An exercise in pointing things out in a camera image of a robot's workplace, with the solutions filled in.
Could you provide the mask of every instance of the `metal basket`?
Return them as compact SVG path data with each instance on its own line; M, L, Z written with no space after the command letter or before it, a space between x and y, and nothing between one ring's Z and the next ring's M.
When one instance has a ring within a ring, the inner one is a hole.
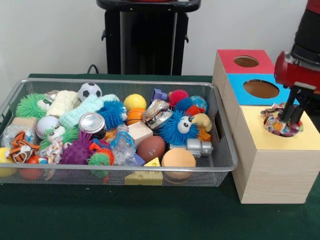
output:
M2 135L6 126L11 123L15 117L17 104L26 95L44 94L51 90L77 92L81 85L87 82L98 84L104 95L115 94L121 101L130 94L140 94L149 101L154 88L161 89L165 93L184 89L190 96L204 97L208 103L207 114L212 119L213 126L210 133L214 147L212 155L199 158L196 167L0 163L0 171L6 170L5 168L16 169L12 176L0 177L0 183L125 185L125 177L137 171L137 178L141 178L138 181L139 185L218 187L228 172L237 167L238 157L221 97L218 89L210 83L28 78L18 82L2 104L0 134ZM108 177L97 177L93 174L96 170L107 171ZM163 175L162 181L159 181L159 172ZM23 177L26 173L30 176L28 179ZM172 174L179 174L184 181L173 182L169 177Z

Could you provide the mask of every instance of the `purple block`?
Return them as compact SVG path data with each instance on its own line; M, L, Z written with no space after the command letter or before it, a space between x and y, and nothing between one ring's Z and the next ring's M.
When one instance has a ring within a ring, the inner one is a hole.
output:
M153 94L151 96L150 104L156 99L160 99L160 100L163 100L165 102L168 102L168 94L162 92L160 89L155 88L153 90Z
M143 166L146 164L146 162L136 153L134 154L134 158L135 158L136 162L138 163L138 166Z

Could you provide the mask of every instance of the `dark green tablecloth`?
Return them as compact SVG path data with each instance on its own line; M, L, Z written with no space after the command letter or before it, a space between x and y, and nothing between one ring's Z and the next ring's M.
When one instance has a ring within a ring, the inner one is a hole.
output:
M31 77L211 81L208 76ZM3 184L0 192L3 240L320 238L319 177L306 204L293 205L240 204L230 173L217 188Z

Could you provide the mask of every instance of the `brown football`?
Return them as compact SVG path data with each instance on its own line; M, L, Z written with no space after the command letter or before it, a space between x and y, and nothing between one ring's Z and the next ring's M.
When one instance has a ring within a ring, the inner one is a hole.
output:
M146 162L155 158L162 158L165 153L165 141L160 136L151 136L140 143L138 155Z

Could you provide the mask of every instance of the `cable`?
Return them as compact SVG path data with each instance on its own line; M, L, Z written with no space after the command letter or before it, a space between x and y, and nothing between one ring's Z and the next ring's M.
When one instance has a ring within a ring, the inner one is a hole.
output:
M94 65L94 64L91 64L91 65L90 65L90 67L89 67L89 69L88 69L88 71L87 71L86 73L89 74L92 68L95 69L95 73L96 73L96 74L99 74L98 68L97 68L97 66Z

